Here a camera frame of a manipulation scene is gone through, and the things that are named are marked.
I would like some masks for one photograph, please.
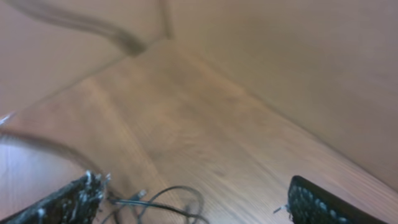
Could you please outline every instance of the wall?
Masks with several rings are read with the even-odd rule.
[[[396,190],[397,8],[390,0],[169,1],[177,41]]]
[[[145,44],[164,36],[158,0],[51,0],[112,22]],[[124,56],[108,40],[33,20],[0,1],[0,116],[19,110]]]

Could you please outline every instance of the beige wall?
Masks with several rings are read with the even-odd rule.
[[[158,0],[51,0],[110,21],[146,44],[164,36]],[[123,53],[102,37],[44,24],[0,1],[0,116],[73,83]]]
[[[396,190],[397,9],[369,0],[169,1],[180,43]]]

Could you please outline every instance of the wooden floor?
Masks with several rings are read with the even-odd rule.
[[[212,223],[290,223],[285,212],[272,211],[286,202],[293,175],[382,220],[398,220],[398,194],[169,41],[21,111],[6,128],[78,149],[110,172],[112,187],[125,196],[192,186],[205,196]],[[0,218],[86,169],[43,152],[0,148]],[[171,192],[160,201],[187,199]],[[146,217],[182,221],[158,210]]]

